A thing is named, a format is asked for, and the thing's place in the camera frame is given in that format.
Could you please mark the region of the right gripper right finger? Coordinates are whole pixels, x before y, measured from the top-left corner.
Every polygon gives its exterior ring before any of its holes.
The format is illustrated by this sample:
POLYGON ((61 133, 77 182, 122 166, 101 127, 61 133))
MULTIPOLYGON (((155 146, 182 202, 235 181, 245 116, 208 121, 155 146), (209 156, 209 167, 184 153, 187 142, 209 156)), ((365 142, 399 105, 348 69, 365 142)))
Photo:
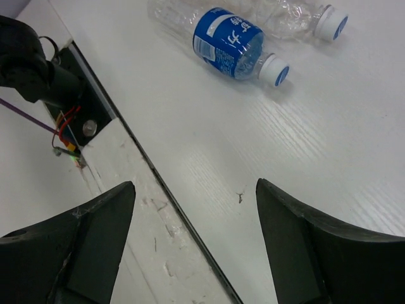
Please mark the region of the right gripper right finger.
POLYGON ((404 238, 295 199, 265 179, 256 201, 279 303, 403 303, 404 238))

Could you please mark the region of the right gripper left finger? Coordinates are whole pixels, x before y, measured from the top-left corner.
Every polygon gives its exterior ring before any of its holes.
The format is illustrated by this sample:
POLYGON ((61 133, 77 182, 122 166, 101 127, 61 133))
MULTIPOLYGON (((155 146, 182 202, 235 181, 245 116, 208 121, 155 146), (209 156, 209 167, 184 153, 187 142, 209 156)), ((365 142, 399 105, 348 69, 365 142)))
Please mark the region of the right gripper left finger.
POLYGON ((1 303, 109 303, 134 204, 126 181, 1 237, 1 303))

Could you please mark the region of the blue label plastic bottle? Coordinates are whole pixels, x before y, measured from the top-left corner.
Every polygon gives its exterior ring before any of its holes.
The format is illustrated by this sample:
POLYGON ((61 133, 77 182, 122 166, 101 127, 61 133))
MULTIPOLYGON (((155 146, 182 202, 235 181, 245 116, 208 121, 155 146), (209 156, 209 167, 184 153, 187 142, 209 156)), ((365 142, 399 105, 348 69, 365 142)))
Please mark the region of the blue label plastic bottle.
POLYGON ((148 1, 147 13, 174 45, 227 77, 278 87, 289 73, 265 33, 219 1, 148 1))

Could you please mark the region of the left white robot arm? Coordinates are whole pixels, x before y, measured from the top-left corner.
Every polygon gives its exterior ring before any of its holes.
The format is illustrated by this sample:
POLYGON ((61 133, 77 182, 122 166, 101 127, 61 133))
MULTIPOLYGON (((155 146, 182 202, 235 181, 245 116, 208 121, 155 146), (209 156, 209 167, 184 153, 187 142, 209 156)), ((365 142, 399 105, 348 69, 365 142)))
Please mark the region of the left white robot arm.
POLYGON ((1 17, 1 86, 14 88, 28 102, 62 110, 77 104, 84 90, 79 77, 46 59, 33 28, 6 16, 1 17))

